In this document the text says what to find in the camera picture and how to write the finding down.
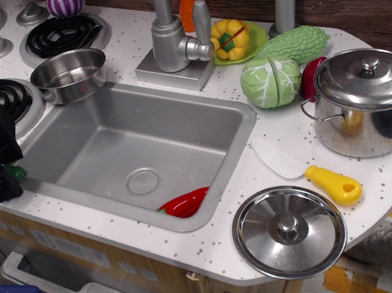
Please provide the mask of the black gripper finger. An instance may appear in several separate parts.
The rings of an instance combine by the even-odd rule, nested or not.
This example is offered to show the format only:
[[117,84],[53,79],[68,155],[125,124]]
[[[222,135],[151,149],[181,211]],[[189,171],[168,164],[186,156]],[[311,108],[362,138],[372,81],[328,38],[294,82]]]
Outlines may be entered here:
[[15,174],[9,168],[7,164],[0,167],[0,203],[21,197],[23,193]]

